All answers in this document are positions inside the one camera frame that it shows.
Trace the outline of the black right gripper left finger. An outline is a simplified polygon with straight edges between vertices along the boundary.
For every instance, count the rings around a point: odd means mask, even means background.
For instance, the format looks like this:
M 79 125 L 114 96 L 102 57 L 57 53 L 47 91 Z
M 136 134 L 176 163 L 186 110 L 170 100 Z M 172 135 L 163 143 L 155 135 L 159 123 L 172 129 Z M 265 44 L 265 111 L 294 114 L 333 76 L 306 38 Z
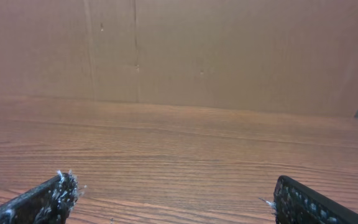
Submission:
M 76 175 L 55 177 L 0 205 L 0 224 L 65 224 L 81 195 Z

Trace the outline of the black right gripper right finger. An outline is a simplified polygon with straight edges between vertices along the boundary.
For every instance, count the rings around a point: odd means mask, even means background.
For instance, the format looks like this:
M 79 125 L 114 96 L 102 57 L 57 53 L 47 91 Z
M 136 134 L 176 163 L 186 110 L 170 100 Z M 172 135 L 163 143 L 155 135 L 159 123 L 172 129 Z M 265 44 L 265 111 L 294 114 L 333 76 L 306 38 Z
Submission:
M 358 213 L 286 175 L 277 179 L 273 201 L 264 202 L 277 224 L 358 224 Z

